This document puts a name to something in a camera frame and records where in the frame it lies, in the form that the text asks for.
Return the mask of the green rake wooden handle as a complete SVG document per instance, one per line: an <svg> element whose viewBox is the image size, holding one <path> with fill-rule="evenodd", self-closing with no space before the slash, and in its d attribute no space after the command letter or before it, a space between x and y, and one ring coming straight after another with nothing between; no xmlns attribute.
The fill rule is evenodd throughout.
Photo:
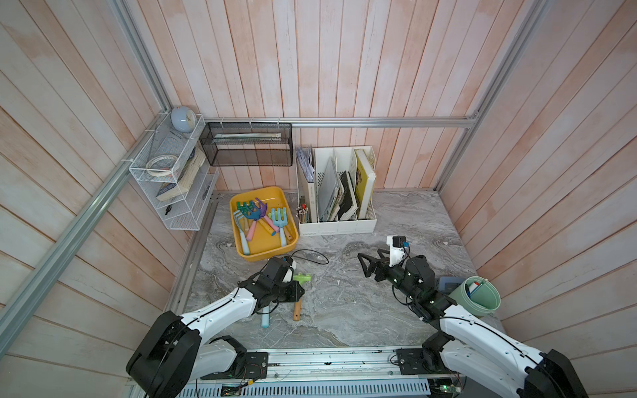
<svg viewBox="0 0 637 398"><path fill-rule="evenodd" d="M304 283L308 283L311 281L311 275L310 274L298 274L295 275L293 277L293 280L298 281L299 285L302 286ZM295 302L295 307L294 307L294 315L293 315L293 320L295 322L300 321L301 318L301 309L302 309L302 296L300 296L298 298L298 300Z"/></svg>

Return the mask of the light blue hand fork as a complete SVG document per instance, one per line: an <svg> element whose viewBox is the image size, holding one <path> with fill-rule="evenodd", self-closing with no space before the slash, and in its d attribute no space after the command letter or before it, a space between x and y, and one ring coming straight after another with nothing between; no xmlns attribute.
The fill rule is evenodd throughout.
<svg viewBox="0 0 637 398"><path fill-rule="evenodd" d="M269 328L270 326L270 307L266 307L262 311L261 326L262 328Z"/></svg>

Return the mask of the yellow storage tray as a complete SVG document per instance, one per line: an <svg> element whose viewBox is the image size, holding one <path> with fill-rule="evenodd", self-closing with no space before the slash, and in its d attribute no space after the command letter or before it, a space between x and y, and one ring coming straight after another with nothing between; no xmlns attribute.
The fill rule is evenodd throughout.
<svg viewBox="0 0 637 398"><path fill-rule="evenodd" d="M270 210L275 207L284 207L287 210L288 225L285 227L285 235L287 237L287 246L282 247L280 245L279 228L275 235L269 235L264 228L257 222L247 220L249 230L247 231L247 240L250 248L250 255L244 255L242 252L242 244L240 241L239 231L233 218L233 212L237 211L237 202L250 202L253 201L263 202L267 205L266 217L267 222L272 222L270 219ZM270 257L283 255L291 252L295 249L299 234L295 226L295 220L293 213L290 210L288 202L285 198L285 194L278 187L264 187L254 191L245 192L232 197L230 200L230 213L231 221L233 222L232 229L237 244L237 253L249 262L255 262L259 260L267 260Z"/></svg>

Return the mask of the blue fork yellow handle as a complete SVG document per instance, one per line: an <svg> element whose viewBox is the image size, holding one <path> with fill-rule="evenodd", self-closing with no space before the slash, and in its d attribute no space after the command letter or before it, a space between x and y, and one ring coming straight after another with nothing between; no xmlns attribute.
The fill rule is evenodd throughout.
<svg viewBox="0 0 637 398"><path fill-rule="evenodd" d="M280 245L282 247L287 246L287 237L285 235L285 227L288 225L287 210L284 207L273 207L270 210L270 219L279 228Z"/></svg>

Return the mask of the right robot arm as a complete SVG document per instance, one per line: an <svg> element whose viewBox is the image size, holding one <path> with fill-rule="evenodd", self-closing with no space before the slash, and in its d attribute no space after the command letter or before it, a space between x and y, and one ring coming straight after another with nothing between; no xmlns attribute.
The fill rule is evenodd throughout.
<svg viewBox="0 0 637 398"><path fill-rule="evenodd" d="M426 371L447 369L462 374L501 397L587 396L565 355L523 344L441 293L424 255L405 255L394 262L388 250L378 254L358 254L364 275L390 282L406 296L407 308L436 329L422 345Z"/></svg>

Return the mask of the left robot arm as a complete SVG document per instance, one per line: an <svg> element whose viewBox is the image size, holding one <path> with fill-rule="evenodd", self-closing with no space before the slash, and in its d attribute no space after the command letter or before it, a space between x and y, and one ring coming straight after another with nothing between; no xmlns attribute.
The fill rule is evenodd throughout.
<svg viewBox="0 0 637 398"><path fill-rule="evenodd" d="M126 365L147 397L175 397L199 379L258 379L266 375L265 353L247 349L222 331L280 303L295 303L305 291L290 256L273 257L231 293L189 313L162 313Z"/></svg>

